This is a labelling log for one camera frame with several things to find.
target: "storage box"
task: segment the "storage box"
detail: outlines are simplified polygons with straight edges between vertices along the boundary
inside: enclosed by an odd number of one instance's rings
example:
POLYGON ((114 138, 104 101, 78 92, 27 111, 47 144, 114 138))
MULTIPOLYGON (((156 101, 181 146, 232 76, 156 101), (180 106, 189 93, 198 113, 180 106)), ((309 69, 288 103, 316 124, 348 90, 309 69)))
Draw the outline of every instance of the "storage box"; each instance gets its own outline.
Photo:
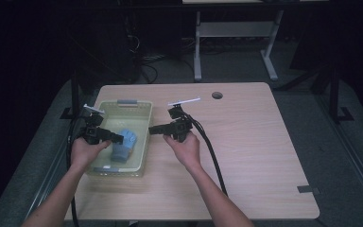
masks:
POLYGON ((113 162, 112 145, 103 149, 90 164, 86 173, 90 176, 133 176, 144 174, 149 133, 151 126, 152 103, 140 100, 102 101, 99 110, 104 111, 104 120, 99 126, 118 134, 127 129, 136 134, 136 142, 129 159, 125 163, 113 162))

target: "gray carpet floor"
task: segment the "gray carpet floor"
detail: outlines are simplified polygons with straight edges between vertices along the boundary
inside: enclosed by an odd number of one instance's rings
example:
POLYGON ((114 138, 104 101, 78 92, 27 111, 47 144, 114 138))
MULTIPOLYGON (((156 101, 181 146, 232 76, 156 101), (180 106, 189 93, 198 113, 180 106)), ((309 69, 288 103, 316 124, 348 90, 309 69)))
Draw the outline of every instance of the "gray carpet floor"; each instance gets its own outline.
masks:
MULTIPOLYGON (((262 81, 270 87, 283 85, 302 72, 290 70, 289 64, 296 48, 295 43, 278 42, 273 49, 273 60, 279 79, 268 78, 259 50, 266 41, 234 41, 225 52, 202 55, 202 82, 252 82, 262 81)), ((193 55, 183 55, 182 61, 163 59, 149 65, 158 71, 154 83, 194 82, 193 55)), ((155 72, 144 67, 153 79, 155 72)), ((309 184, 320 192, 315 195, 320 217, 315 220, 255 220, 255 226, 363 226, 363 185, 358 180, 347 155, 347 150, 337 135, 343 131, 363 162, 363 108, 354 91, 341 82, 340 106, 345 106, 354 121, 339 126, 330 120, 323 105, 328 102, 328 91, 321 96, 310 93, 312 79, 308 79, 288 92, 274 92, 287 130, 297 150, 309 184)), ((137 83, 147 83, 140 78, 137 83)), ((80 96, 81 103, 94 104, 96 94, 80 96)), ((44 199, 65 171, 61 150, 65 144, 69 120, 59 120, 64 108, 71 105, 70 83, 58 93, 51 108, 31 142, 22 163, 0 200, 0 226, 17 226, 26 217, 30 207, 44 199)), ((80 226, 122 226, 116 221, 81 221, 80 226)), ((66 221, 64 226, 72 226, 66 221)), ((178 221, 141 221, 140 227, 188 226, 178 221)), ((198 226, 213 226, 211 221, 198 226)))

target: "dark background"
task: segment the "dark background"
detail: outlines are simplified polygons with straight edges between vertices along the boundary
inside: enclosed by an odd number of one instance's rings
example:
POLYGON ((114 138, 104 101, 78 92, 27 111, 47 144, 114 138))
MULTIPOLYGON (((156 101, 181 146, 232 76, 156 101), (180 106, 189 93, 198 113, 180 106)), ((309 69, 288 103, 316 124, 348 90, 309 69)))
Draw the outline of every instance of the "dark background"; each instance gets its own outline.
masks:
MULTIPOLYGON (((292 64, 296 68, 309 69, 325 56, 330 57, 333 50, 342 79, 354 88, 363 104, 363 1, 360 3, 355 6, 338 4, 315 14, 306 24, 307 29, 297 23, 297 12, 287 13, 280 33, 284 38, 303 37, 292 64)), ((142 27, 137 29, 138 35, 147 44, 157 45, 177 56, 180 37, 194 37, 187 28, 193 27, 194 20, 187 15, 191 16, 188 13, 177 16, 166 12, 142 13, 136 19, 137 25, 142 27), (169 16, 172 16, 169 20, 162 20, 169 16)), ((75 18, 79 15, 63 13, 49 1, 0 1, 0 196, 56 93, 79 68, 66 37, 67 27, 75 18)), ((102 44, 104 40, 98 37, 90 46, 95 46, 95 42, 102 44)), ((113 54, 123 56, 122 52, 113 54)), ((84 79, 87 83, 95 81, 94 78, 84 79)))

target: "folded fabric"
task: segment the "folded fabric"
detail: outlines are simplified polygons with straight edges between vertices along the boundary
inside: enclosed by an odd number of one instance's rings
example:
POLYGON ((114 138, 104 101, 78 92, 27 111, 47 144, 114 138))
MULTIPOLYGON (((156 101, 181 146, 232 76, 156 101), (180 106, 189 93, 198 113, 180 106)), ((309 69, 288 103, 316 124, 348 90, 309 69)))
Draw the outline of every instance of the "folded fabric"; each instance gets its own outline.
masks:
POLYGON ((132 152, 135 142, 137 141, 137 136, 134 132, 130 130, 121 130, 120 135, 123 135, 123 144, 113 144, 112 146, 112 161, 125 163, 132 152))

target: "person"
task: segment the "person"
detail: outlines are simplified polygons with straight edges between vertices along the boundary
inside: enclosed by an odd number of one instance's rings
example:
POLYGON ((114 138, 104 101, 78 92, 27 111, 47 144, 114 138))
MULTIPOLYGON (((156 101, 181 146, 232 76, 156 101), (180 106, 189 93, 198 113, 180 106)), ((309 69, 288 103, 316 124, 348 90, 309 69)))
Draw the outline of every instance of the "person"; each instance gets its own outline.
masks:
MULTIPOLYGON (((196 182, 216 227, 253 226, 251 220, 220 190, 202 168, 199 158, 199 139, 194 133, 188 132, 182 143, 168 135, 164 135, 164 140, 196 182)), ((72 146, 69 170, 54 191, 31 213, 22 226, 62 226, 85 169, 98 153, 110 144, 111 141, 104 141, 97 145, 89 145, 82 137, 76 139, 72 146)))

